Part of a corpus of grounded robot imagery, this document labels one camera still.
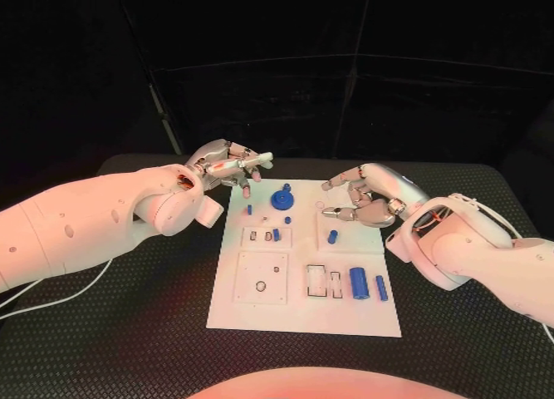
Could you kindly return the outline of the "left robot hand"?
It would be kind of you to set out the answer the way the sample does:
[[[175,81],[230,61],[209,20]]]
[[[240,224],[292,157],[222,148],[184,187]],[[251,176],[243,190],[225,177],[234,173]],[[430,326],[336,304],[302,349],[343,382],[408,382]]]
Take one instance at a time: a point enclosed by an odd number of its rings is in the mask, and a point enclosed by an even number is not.
[[[248,178],[261,182],[260,169],[274,167],[274,153],[258,153],[240,143],[218,139],[196,150],[186,166],[201,177],[207,191],[220,185],[240,187],[244,197],[250,199],[253,188]]]

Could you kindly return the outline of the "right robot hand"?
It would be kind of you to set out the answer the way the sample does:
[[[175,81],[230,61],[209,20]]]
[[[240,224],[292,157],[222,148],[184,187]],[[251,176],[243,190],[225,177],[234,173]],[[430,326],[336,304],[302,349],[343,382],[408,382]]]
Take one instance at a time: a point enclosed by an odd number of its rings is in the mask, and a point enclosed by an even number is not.
[[[379,163],[366,163],[342,172],[323,183],[323,190],[348,185],[352,207],[323,209],[325,217],[361,222],[374,228],[407,220],[430,200],[418,185]]]

